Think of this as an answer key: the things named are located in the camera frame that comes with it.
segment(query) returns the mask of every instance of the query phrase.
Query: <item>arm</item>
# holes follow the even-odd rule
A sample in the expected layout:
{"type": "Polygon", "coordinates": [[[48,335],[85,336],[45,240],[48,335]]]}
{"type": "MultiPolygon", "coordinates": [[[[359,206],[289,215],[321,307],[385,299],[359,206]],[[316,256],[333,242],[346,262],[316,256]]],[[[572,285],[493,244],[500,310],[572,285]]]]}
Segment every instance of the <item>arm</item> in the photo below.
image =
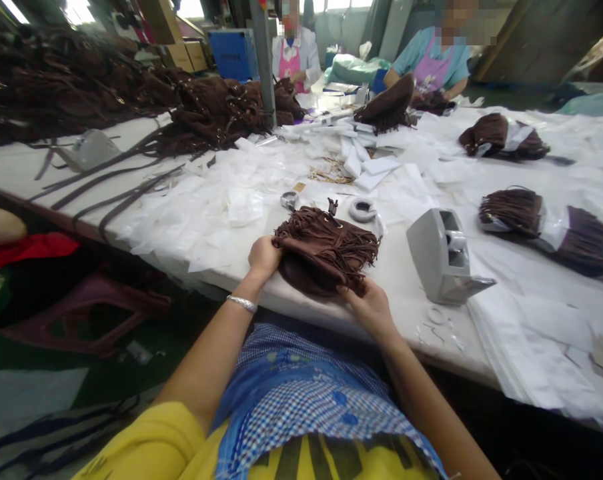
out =
{"type": "Polygon", "coordinates": [[[437,451],[448,475],[462,478],[499,479],[479,445],[448,405],[422,364],[395,327],[384,290],[369,278],[359,298],[340,289],[355,317],[377,341],[391,373],[404,413],[437,451]]]}
{"type": "Polygon", "coordinates": [[[395,69],[391,68],[384,75],[384,85],[386,88],[390,88],[395,85],[400,80],[400,74],[395,71],[395,69]]]}
{"type": "Polygon", "coordinates": [[[444,98],[448,101],[452,100],[453,98],[457,97],[461,92],[463,92],[467,85],[468,77],[460,80],[455,85],[453,85],[453,87],[449,91],[444,93],[444,98]]]}
{"type": "MultiPolygon", "coordinates": [[[[261,237],[253,244],[248,257],[251,268],[233,296],[257,303],[262,287],[281,259],[281,251],[273,247],[271,238],[261,237]]],[[[253,314],[241,305],[226,301],[168,379],[154,404],[183,403],[202,430],[208,432],[252,318],[253,314]]]]}
{"type": "Polygon", "coordinates": [[[413,71],[420,59],[426,52],[426,47],[430,37],[427,31],[418,31],[413,38],[410,39],[408,45],[404,47],[404,50],[399,54],[392,68],[386,73],[384,77],[384,85],[387,88],[395,85],[401,77],[407,72],[413,71]]]}
{"type": "Polygon", "coordinates": [[[444,98],[447,101],[457,97],[461,92],[464,91],[464,89],[468,85],[468,79],[470,77],[470,72],[468,71],[469,58],[470,48],[464,47],[464,50],[460,55],[457,65],[454,66],[452,75],[446,82],[446,85],[452,85],[452,87],[450,87],[450,89],[446,93],[444,93],[444,98]]]}
{"type": "Polygon", "coordinates": [[[304,82],[304,90],[310,90],[310,87],[320,79],[322,76],[322,67],[320,66],[320,56],[317,51],[317,43],[315,43],[315,34],[311,31],[305,32],[308,38],[304,39],[303,42],[308,50],[308,68],[295,72],[291,81],[297,83],[300,81],[304,82]]]}

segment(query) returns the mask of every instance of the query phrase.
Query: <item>pink apron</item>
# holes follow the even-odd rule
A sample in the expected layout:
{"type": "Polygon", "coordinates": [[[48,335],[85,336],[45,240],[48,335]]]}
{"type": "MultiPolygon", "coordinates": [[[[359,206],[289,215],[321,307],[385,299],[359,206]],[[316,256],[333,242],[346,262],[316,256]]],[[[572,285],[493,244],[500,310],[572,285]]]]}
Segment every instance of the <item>pink apron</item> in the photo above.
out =
{"type": "MultiPolygon", "coordinates": [[[[301,67],[299,64],[299,47],[295,47],[295,48],[297,48],[297,55],[292,57],[290,60],[286,61],[283,58],[283,44],[285,42],[286,42],[285,39],[283,39],[281,41],[281,57],[279,59],[279,78],[292,77],[294,73],[297,73],[299,70],[301,70],[301,67]]],[[[304,90],[304,82],[297,82],[297,85],[295,85],[295,89],[297,90],[297,93],[309,93],[308,90],[304,90]]]]}
{"type": "Polygon", "coordinates": [[[441,89],[444,86],[446,73],[450,67],[450,62],[453,59],[453,48],[451,45],[448,58],[446,60],[435,60],[430,57],[430,49],[435,43],[435,35],[430,39],[426,53],[422,57],[413,74],[417,80],[417,89],[420,93],[428,93],[441,89]]]}

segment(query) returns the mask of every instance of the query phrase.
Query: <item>worker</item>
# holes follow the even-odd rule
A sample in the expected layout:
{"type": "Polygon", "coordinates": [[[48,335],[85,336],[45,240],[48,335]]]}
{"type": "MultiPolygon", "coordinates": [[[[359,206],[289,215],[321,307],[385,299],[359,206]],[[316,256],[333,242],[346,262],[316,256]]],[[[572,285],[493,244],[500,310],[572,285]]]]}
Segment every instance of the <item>worker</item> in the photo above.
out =
{"type": "Polygon", "coordinates": [[[315,34],[299,24],[299,0],[283,0],[283,37],[273,38],[273,75],[289,77],[298,93],[309,93],[322,68],[315,34]]]}
{"type": "Polygon", "coordinates": [[[457,97],[468,85],[470,47],[462,28],[478,7],[478,0],[445,0],[440,25],[418,31],[384,77],[391,87],[407,72],[416,80],[414,95],[441,91],[444,100],[457,97]]]}
{"type": "Polygon", "coordinates": [[[75,478],[498,479],[370,278],[363,296],[340,294],[381,349],[408,418],[361,361],[372,346],[274,313],[251,323],[281,260],[272,239],[253,244],[248,274],[153,406],[75,478]]]}

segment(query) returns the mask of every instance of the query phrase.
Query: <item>yellow shirt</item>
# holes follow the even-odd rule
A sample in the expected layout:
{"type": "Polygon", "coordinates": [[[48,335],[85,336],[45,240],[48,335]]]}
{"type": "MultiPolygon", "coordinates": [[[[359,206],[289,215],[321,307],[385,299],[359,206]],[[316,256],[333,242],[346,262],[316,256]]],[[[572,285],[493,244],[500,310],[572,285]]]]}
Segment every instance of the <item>yellow shirt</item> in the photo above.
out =
{"type": "MultiPolygon", "coordinates": [[[[86,465],[77,480],[208,480],[227,424],[205,437],[182,403],[148,409],[86,465]]],[[[263,454],[249,480],[436,479],[419,449],[396,435],[345,440],[317,433],[294,437],[263,454]]]]}

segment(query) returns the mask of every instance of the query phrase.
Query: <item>checkered apron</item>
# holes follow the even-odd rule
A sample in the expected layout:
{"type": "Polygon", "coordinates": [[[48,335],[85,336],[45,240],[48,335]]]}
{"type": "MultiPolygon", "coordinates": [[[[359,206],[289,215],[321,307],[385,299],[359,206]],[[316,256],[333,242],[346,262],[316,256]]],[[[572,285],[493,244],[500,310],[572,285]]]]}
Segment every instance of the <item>checkered apron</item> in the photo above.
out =
{"type": "Polygon", "coordinates": [[[318,345],[330,336],[286,317],[256,323],[221,400],[211,431],[229,419],[217,460],[217,479],[247,479],[251,465],[293,437],[321,433],[369,439],[405,435],[441,478],[430,442],[392,403],[388,386],[362,363],[318,345]]]}

